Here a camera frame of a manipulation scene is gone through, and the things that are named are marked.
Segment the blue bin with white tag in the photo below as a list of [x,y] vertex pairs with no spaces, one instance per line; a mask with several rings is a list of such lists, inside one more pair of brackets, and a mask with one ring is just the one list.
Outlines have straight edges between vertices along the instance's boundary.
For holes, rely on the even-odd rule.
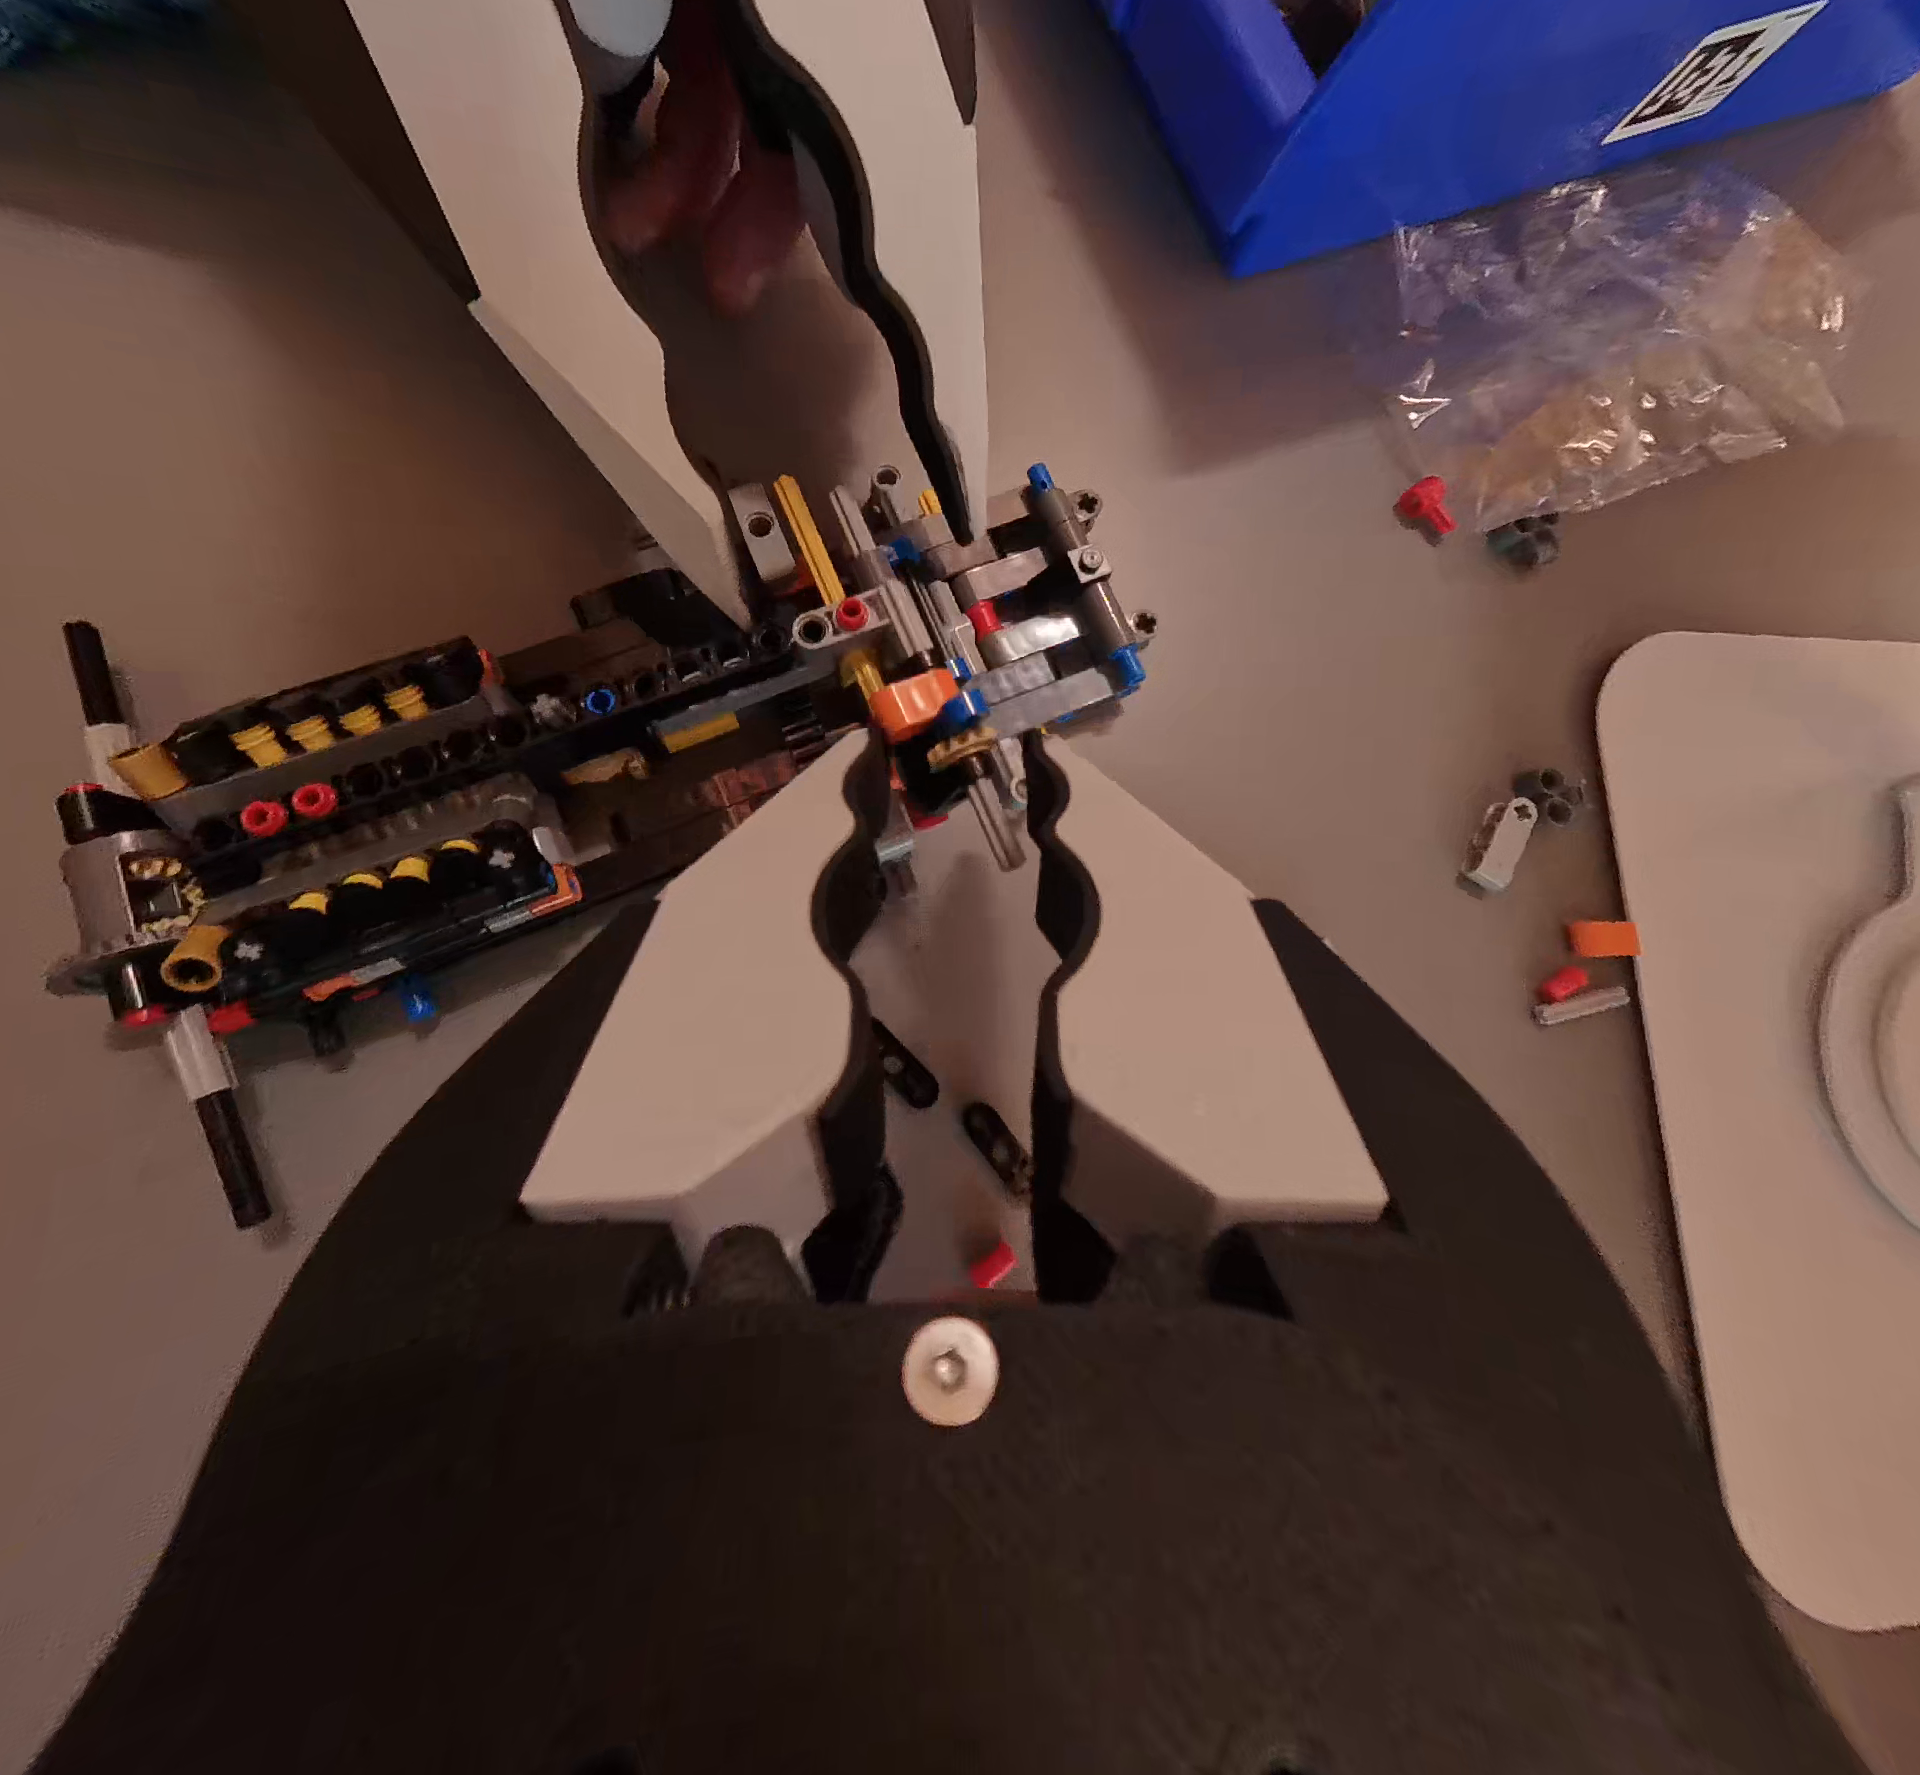
[[1918,62],[1918,0],[1379,0],[1322,73],[1273,0],[1091,2],[1233,277],[1871,98]]

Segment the lego vehicle chassis model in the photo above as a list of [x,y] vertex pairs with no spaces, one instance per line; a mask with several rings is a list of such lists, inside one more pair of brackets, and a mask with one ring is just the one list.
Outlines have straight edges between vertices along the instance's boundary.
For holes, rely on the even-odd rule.
[[888,765],[884,881],[954,811],[1014,870],[1025,738],[1143,686],[1158,621],[1120,597],[1099,496],[1040,465],[969,542],[895,467],[825,519],[789,475],[726,500],[742,627],[648,542],[566,636],[445,639],[152,738],[97,628],[61,627],[88,767],[54,803],[77,948],[45,989],[162,1042],[235,1230],[273,1218],[236,1034],[293,1025],[328,1061],[385,994],[430,1025],[435,975],[660,893],[848,732]]

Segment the person's left hand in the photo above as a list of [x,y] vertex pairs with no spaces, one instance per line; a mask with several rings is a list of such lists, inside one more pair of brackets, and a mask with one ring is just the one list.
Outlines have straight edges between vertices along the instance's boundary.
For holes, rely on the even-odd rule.
[[693,248],[707,301],[726,318],[757,306],[803,235],[792,158],[755,136],[734,41],[732,0],[675,0],[649,142],[614,155],[600,188],[610,250]]

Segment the white folding stand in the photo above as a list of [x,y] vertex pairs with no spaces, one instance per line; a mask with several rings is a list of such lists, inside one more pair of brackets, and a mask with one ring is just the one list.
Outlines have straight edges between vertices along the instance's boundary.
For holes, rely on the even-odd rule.
[[1648,636],[1597,755],[1720,1493],[1813,1622],[1916,1629],[1913,642]]

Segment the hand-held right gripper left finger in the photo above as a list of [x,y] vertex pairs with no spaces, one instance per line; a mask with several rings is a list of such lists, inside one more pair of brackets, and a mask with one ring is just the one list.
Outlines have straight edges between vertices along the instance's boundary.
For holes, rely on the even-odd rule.
[[866,1298],[902,1212],[853,971],[889,806],[856,731],[664,889],[521,1185],[532,1220],[662,1225],[687,1271],[758,1230],[819,1302]]

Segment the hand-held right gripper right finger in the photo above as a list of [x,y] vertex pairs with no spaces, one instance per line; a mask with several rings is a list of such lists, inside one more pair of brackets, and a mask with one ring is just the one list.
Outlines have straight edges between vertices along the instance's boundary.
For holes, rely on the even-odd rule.
[[1371,1225],[1386,1185],[1252,893],[1074,745],[1025,740],[1043,989],[1028,1198],[1044,1304],[1259,1228]]

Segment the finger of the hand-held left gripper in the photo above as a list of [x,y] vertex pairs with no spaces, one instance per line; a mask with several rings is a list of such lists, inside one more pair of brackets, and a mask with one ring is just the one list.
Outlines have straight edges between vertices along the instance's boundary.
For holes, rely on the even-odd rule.
[[554,0],[345,0],[453,229],[469,308],[651,540],[746,618],[728,509],[588,223],[588,94]]
[[923,0],[732,0],[743,74],[807,172],[807,219],[893,365],[956,540],[988,524],[978,148]]

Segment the clear plastic parts bag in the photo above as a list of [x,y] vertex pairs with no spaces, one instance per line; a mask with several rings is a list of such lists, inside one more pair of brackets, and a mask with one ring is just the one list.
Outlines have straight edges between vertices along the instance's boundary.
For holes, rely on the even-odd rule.
[[1353,258],[1339,324],[1445,512],[1500,551],[1841,428],[1856,283],[1761,183],[1653,161]]

